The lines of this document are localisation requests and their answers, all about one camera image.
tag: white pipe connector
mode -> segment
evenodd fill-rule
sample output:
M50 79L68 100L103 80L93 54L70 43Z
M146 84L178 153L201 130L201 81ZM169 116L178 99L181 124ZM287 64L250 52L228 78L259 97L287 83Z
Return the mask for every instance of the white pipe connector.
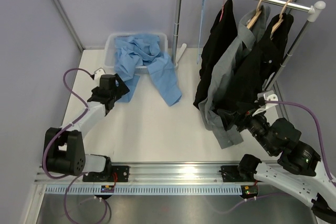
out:
M307 20L309 22L315 22L315 20L319 17L321 11L325 9L325 7L326 3L324 1L317 1L313 7L314 12L308 12L310 15L308 16Z

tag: white plastic container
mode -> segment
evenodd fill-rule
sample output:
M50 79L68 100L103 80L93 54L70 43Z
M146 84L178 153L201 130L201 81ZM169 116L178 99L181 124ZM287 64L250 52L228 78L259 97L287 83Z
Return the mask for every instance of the white plastic container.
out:
M106 72L114 73L114 63L115 63L115 47L114 47L114 39L120 37L129 37L132 35L136 35L138 33L127 33L127 34L111 34L106 41L105 44L105 60L104 60L104 70ZM158 35L160 38L160 51L167 52L168 51L168 40L167 35L163 33L151 33L154 35ZM135 74L148 73L148 69L146 66L138 66L135 69Z

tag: blue garment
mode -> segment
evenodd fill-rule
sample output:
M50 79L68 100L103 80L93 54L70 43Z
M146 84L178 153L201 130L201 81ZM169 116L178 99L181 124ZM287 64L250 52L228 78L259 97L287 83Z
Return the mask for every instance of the blue garment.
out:
M153 34L138 34L114 40L117 49L114 70L130 89L120 102L129 102L133 97L140 78L134 74L137 66L147 66L155 87L168 106L180 100L182 93L177 86L172 59L166 52L160 52L159 42L160 38Z

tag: gray fabric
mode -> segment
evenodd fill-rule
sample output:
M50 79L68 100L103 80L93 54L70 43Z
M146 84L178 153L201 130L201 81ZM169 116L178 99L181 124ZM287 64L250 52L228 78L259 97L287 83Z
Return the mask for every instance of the gray fabric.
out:
M256 10L254 9L240 20L238 36L227 48L212 71L208 97L198 104L206 129L214 132L222 149L241 143L243 138L236 130L236 126L229 131L224 130L221 117L213 112L214 103L224 96L236 64L242 62L255 43L264 35L270 8L269 6L261 6L261 14L250 30L246 25L255 13Z

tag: clothing rack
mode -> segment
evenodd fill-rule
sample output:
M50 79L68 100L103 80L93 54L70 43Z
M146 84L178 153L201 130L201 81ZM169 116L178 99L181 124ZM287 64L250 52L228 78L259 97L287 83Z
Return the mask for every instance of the clothing rack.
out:
M278 6L284 6L286 1L282 0L262 0L265 3L278 5ZM172 60L173 63L176 64L176 52L177 52L177 39L179 37L179 25L180 25L180 13L181 13L181 2L182 0L176 0L176 9L175 9L175 23L174 23L174 36L173 36L173 47L172 47ZM315 20L320 15L321 11L326 7L326 3L324 1L317 1L313 6L304 6L297 3L288 3L287 8L300 10L303 12L308 13L307 21L303 25L301 31L295 38L293 44L290 46L288 52L286 53L282 64L280 65L280 68L278 71L273 75L271 81L266 86L266 90L269 90L275 83L275 81L278 79L279 75L283 71L284 67L286 66L287 62L289 61L290 57L293 55L294 51L298 47L299 43L301 42L304 34L307 31L308 26L315 22Z

